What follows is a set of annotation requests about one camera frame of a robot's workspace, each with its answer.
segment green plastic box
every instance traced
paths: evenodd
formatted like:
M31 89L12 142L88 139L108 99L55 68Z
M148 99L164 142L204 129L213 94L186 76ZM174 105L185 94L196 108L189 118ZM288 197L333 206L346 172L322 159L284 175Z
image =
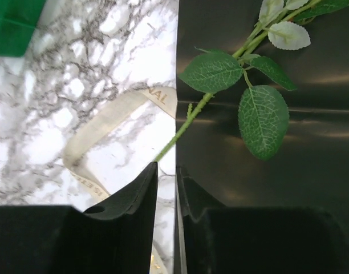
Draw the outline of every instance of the green plastic box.
M0 56L25 54L46 0L0 0Z

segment thorny stem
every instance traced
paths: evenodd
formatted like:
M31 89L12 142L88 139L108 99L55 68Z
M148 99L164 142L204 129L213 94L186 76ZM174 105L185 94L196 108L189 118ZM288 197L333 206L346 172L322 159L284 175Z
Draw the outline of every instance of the thorny stem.
M289 21L290 19L294 18L296 15L302 13L303 11L315 6L317 3L319 3L322 0L312 0L309 4L301 7L298 10L293 11L288 16L284 17L287 14L287 11L284 11L276 22L285 22ZM249 35L246 42L243 44L242 47L240 47L232 56L235 59L238 59L239 57L252 53L259 44L263 41L263 39L268 35L268 30L264 30L259 36L257 36L262 31L262 26L258 22L255 24L255 28L252 31L252 33ZM243 70L244 79L249 87L251 87L251 83L248 79L248 74L246 70ZM185 123L180 127L180 129L176 132L175 136L169 141L169 143L159 152L159 154L154 158L154 162L159 162L164 155L167 154L167 152L176 144L178 139L182 136L182 134L187 130L187 128L190 126L190 124L193 122L193 120L196 118L197 114L201 112L201 110L204 108L204 106L210 101L210 99L214 95L211 93L205 93L205 95L202 97L202 99L199 101L197 106L193 109L192 106L189 106L188 113L187 113L187 119Z

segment black surface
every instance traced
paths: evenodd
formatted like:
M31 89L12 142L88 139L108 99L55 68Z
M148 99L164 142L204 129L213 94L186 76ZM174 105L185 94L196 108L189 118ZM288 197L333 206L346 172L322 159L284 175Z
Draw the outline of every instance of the black surface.
M261 0L180 1L177 73L203 49L233 53L258 18ZM290 127L279 153L253 157L240 137L237 107L243 80L220 92L177 142L177 164L227 206L310 206L333 215L349 244L349 7L307 25L311 46L290 52L268 41L258 54L273 58L298 90L281 90ZM269 84L256 71L253 84ZM177 128L202 93L177 80Z
M67 205L0 206L0 273L148 274L157 163L81 213Z
M176 222L174 274L349 274L349 246L329 213L225 207L186 171L176 174L183 225Z

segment cream fabric ribbon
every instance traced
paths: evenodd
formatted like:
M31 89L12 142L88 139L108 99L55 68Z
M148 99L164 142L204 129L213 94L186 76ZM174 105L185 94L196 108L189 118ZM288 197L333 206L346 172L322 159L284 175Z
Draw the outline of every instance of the cream fabric ribbon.
M176 118L177 94L174 88L155 87L125 92L108 102L92 120L77 131L64 148L62 157L64 166L98 202L109 197L110 193L92 173L80 166L79 160L99 140L118 127L148 100L174 119ZM168 274L154 246L150 274Z

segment green bin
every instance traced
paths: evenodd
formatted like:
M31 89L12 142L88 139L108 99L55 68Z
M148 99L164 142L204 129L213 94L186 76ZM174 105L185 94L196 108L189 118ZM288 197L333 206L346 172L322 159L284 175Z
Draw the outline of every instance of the green bin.
M0 0L0 56L25 54L46 0Z

